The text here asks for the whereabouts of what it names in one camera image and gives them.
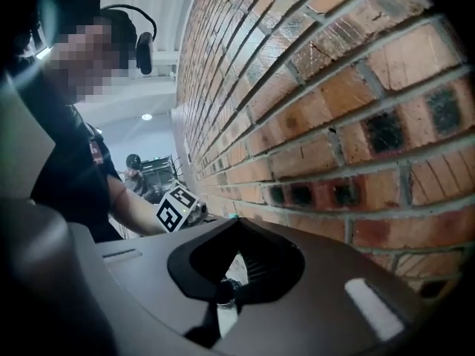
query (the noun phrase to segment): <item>white wall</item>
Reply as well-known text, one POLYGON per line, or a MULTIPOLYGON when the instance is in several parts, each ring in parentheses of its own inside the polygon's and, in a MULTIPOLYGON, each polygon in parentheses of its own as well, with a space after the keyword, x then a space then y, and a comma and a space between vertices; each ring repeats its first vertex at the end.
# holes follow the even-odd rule
POLYGON ((118 171, 125 170, 125 158, 131 153, 138 154, 142 161, 170 154, 177 158, 169 112, 153 116, 148 122, 126 119, 99 128, 118 171))

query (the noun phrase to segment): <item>machine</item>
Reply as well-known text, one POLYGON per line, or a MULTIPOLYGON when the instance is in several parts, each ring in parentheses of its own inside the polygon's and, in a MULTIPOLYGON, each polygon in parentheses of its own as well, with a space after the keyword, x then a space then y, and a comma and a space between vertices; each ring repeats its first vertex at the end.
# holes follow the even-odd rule
POLYGON ((221 219, 94 244, 86 227, 49 208, 4 200, 1 211, 8 291, 30 298, 5 317, 15 312, 38 352, 382 355, 424 311, 403 282, 348 245, 281 225, 221 219), (229 289, 238 252, 248 283, 229 289), (221 336, 226 300, 238 317, 221 336))

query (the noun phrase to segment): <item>man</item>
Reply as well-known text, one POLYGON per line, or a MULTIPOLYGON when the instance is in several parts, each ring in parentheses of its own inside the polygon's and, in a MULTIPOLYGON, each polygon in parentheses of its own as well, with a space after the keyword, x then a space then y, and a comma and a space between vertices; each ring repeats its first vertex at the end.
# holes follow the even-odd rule
POLYGON ((154 186, 152 186, 147 177, 140 172, 142 169, 142 160, 140 157, 137 154, 129 154, 125 159, 125 166, 127 166, 124 181, 125 186, 147 202, 159 203, 160 199, 155 192, 154 186))
POLYGON ((7 66, 12 76, 29 75, 17 78, 24 80, 17 90, 55 144, 31 198, 67 221, 87 226, 97 243, 121 240, 108 222, 109 213, 138 234, 165 233, 154 206, 126 188, 103 138, 73 107, 85 95, 98 92, 117 70, 127 68, 136 41, 128 15, 108 10, 61 37, 41 68, 20 53, 7 66), (32 67, 38 70, 30 72, 32 67))

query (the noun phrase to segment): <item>gray panel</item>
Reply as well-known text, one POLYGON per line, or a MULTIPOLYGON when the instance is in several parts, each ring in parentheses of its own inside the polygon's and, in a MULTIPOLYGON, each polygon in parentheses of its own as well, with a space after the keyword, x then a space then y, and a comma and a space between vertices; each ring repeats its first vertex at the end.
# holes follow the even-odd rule
POLYGON ((187 298, 170 277, 167 259, 179 245, 204 234, 227 220, 183 231, 140 239, 97 244, 101 255, 138 250, 142 256, 108 263, 115 280, 152 316, 173 330, 185 334, 199 326, 205 317, 207 302, 187 298))
POLYGON ((294 242, 306 268, 297 285, 277 302, 245 306, 214 349, 234 355, 351 355, 380 344, 344 290, 356 277, 374 285, 406 321, 413 322, 420 312, 419 298, 402 281, 348 245, 254 222, 294 242))
MULTIPOLYGON (((94 245, 87 228, 73 224, 71 229, 85 279, 112 326, 119 355, 216 355, 215 352, 197 346, 152 317, 131 295, 121 289, 107 269, 102 267, 104 263, 99 247, 94 245)), ((107 253, 107 248, 117 250, 119 244, 124 244, 127 248, 128 243, 137 240, 141 239, 106 243, 100 248, 107 253)), ((153 237, 142 240, 153 240, 153 237)), ((144 275, 145 271, 151 270, 142 270, 141 274, 144 277, 142 283, 153 275, 144 275)), ((161 302, 161 306, 168 305, 168 302, 161 300, 159 296, 157 300, 161 302)))

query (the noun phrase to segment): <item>headphones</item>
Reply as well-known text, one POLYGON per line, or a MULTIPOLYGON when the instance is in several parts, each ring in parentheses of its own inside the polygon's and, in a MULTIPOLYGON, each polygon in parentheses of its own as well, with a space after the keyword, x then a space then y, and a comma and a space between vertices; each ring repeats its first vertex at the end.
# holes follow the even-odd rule
POLYGON ((113 9, 113 8, 128 8, 137 11, 138 13, 142 14, 147 20, 151 22, 154 27, 154 34, 152 35, 150 32, 144 32, 140 34, 139 40, 137 41, 137 46, 135 47, 135 56, 137 60, 137 68, 140 69, 142 74, 148 75, 151 73, 152 69, 152 59, 151 54, 153 51, 152 42, 155 40, 155 36, 157 35, 157 24, 155 21, 150 17, 147 13, 145 13, 140 8, 134 7, 133 5, 128 4, 112 4, 106 7, 101 8, 101 10, 113 9))

